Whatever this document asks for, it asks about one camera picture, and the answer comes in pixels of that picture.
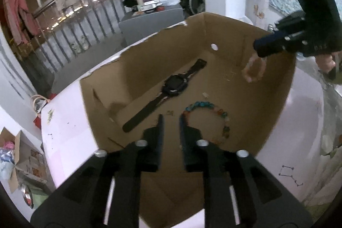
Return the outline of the person's right hand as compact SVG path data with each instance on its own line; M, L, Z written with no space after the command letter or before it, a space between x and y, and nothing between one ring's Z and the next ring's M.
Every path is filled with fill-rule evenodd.
M321 54L315 56L315 62L317 63L318 68L326 74L336 66L331 54Z

